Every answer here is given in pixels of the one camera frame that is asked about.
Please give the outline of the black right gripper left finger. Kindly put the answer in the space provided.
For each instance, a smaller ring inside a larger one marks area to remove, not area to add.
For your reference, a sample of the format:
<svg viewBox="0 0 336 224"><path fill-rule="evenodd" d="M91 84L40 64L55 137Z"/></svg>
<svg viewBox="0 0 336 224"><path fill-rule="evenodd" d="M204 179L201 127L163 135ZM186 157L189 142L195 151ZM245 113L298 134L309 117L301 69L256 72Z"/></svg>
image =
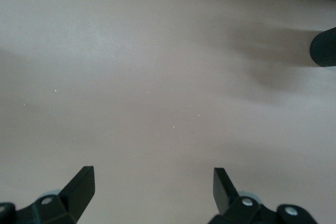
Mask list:
<svg viewBox="0 0 336 224"><path fill-rule="evenodd" d="M1 223L77 223L95 194L94 171L84 166L60 192L43 195L23 209L2 202Z"/></svg>

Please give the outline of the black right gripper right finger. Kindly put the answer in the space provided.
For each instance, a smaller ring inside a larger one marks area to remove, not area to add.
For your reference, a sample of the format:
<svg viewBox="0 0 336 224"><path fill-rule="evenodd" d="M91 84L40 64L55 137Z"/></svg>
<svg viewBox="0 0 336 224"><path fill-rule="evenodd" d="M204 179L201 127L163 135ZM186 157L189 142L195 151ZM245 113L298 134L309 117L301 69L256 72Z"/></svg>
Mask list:
<svg viewBox="0 0 336 224"><path fill-rule="evenodd" d="M251 195L240 195L223 168L215 168L213 196L219 214L210 223L317 223L304 208L283 204L272 211Z"/></svg>

